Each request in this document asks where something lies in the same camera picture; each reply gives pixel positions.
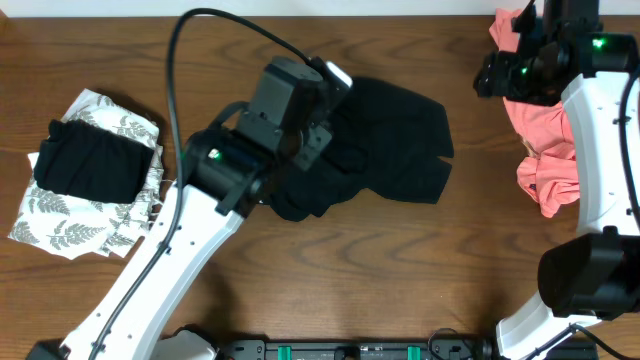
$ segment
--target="pink cloth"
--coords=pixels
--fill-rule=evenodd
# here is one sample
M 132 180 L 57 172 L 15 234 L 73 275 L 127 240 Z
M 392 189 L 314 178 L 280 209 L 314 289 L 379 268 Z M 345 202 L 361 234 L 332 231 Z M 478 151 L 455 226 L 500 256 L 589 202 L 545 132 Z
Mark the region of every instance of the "pink cloth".
M 498 48 L 515 52 L 518 34 L 511 19 L 521 10 L 498 9 L 489 29 Z M 516 132 L 529 149 L 517 170 L 518 185 L 540 204 L 542 215 L 552 217 L 560 205 L 580 198 L 573 134 L 562 104 L 543 107 L 504 99 L 507 114 Z

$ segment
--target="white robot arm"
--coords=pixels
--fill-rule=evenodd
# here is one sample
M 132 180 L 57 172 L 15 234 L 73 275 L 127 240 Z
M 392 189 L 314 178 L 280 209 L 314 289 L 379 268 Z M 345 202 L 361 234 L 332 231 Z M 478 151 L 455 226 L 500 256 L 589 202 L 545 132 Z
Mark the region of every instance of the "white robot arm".
M 633 216 L 627 213 L 631 204 L 620 157 L 619 125 L 614 122 L 628 81 L 626 73 L 599 72 L 589 79 L 579 75 L 562 93 L 575 139 L 580 178 L 578 236 L 602 233 L 606 226 L 617 227 L 621 235 L 640 234 Z M 637 82 L 630 98 L 638 99 Z M 627 107 L 627 136 L 632 154 L 640 154 L 637 110 L 637 101 L 631 101 Z M 632 169 L 635 178 L 639 178 L 640 162 L 632 162 Z M 524 359 L 570 324 L 588 327 L 600 321 L 598 316 L 589 314 L 556 317 L 536 292 L 513 316 L 500 321 L 496 327 L 497 344 L 502 356 Z M 536 358 L 544 359 L 549 350 Z
M 215 350 L 201 338 L 185 333 L 158 343 L 160 332 L 204 264 L 287 167 L 308 169 L 331 140 L 326 119 L 349 91 L 351 78 L 332 62 L 309 59 L 247 20 L 214 9 L 187 12 L 174 30 L 167 63 L 172 120 L 177 34 L 187 19 L 201 14 L 252 28 L 305 63 L 274 58 L 249 103 L 230 104 L 207 129 L 191 136 L 178 158 L 185 167 L 185 185 L 175 232 L 168 234 L 178 209 L 180 181 L 169 189 L 149 236 L 109 293 L 62 342 L 57 352 L 65 359 L 213 359 Z M 224 127 L 238 111 L 235 129 Z

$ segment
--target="folded black cloth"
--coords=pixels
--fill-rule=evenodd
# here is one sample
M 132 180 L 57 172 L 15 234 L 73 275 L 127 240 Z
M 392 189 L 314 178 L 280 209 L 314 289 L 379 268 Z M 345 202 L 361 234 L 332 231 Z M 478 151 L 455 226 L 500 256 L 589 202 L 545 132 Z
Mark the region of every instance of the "folded black cloth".
M 333 139 L 307 172 L 292 168 L 265 203 L 301 221 L 370 188 L 387 199 L 435 204 L 449 178 L 453 142 L 444 107 L 392 84 L 354 78 L 329 122 Z
M 84 121 L 52 120 L 33 170 L 38 187 L 103 203 L 132 203 L 153 150 Z

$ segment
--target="wood grain surface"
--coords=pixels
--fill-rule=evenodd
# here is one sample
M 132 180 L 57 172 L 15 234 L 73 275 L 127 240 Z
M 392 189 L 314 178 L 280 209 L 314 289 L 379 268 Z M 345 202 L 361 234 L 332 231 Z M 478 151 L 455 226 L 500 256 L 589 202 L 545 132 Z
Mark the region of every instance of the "wood grain surface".
M 127 259 L 49 255 L 5 237 L 47 124 L 84 88 L 142 104 L 162 127 L 172 174 L 164 57 L 174 18 L 0 21 L 0 359 L 64 337 L 98 304 Z M 456 157 L 436 206 L 368 190 L 322 218 L 290 223 L 259 208 L 214 255 L 166 332 L 197 323 L 219 339 L 426 338 L 440 327 L 491 329 L 536 291 L 548 249 L 573 238 L 578 207 L 553 219 L 516 184 L 525 156 L 499 99 L 472 80 L 494 49 L 491 17 L 259 18 L 256 22 L 352 75 L 381 78 L 447 108 Z M 606 18 L 640 32 L 637 17 Z M 177 89 L 183 140 L 226 104 L 249 99 L 278 46 L 237 25 L 197 18 L 182 35 Z M 640 319 L 594 332 L 640 356 Z

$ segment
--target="black garment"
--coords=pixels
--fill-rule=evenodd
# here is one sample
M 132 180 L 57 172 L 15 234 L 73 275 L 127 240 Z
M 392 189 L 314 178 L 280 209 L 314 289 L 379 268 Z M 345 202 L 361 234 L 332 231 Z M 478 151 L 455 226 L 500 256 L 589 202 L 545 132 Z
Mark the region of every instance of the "black garment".
M 33 170 L 38 187 L 104 203 L 132 203 L 153 150 L 84 121 L 49 124 Z
M 292 168 L 266 203 L 286 220 L 322 216 L 370 188 L 387 199 L 435 204 L 453 157 L 447 114 L 439 103 L 370 78 L 354 78 L 330 117 L 333 140 L 307 172 Z

